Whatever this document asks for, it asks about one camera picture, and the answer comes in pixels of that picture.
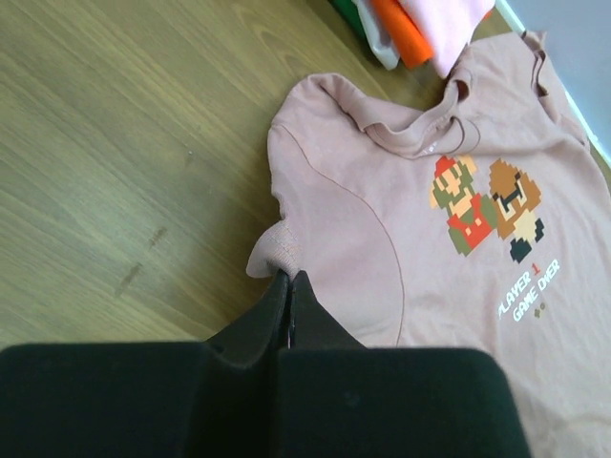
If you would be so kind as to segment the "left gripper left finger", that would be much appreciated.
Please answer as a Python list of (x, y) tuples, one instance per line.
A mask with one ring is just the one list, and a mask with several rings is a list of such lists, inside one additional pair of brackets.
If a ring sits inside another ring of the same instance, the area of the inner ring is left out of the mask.
[(284, 322), (290, 278), (278, 271), (260, 299), (244, 314), (205, 341), (222, 361), (235, 367), (265, 362), (285, 342)]

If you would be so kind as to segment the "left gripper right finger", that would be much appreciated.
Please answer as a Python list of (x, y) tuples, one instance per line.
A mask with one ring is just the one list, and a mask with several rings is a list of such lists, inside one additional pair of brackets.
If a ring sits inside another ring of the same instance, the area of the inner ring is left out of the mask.
[(320, 304), (306, 271), (291, 283), (286, 351), (367, 351)]

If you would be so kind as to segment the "dusty pink graphic t-shirt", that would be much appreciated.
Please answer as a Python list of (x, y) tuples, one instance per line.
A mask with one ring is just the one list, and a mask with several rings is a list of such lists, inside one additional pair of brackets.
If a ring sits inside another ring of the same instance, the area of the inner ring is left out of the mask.
[(474, 41), (425, 112), (309, 75), (267, 154), (249, 276), (307, 272), (367, 346), (486, 351), (535, 456), (609, 455), (610, 196), (542, 33)]

